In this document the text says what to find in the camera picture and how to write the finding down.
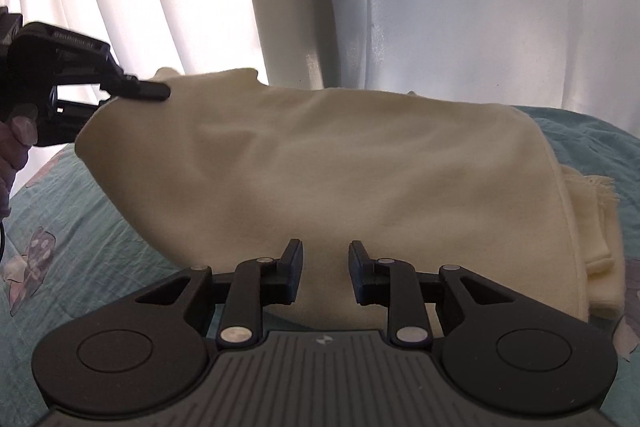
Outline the left hand purple glove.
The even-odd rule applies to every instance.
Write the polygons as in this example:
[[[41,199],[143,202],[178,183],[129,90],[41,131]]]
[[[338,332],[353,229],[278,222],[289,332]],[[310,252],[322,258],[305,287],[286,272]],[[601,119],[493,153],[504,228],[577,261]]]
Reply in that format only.
[[[37,116],[34,104],[20,104],[1,123],[1,219],[11,213],[10,195],[15,177],[26,166],[29,150],[38,141]]]

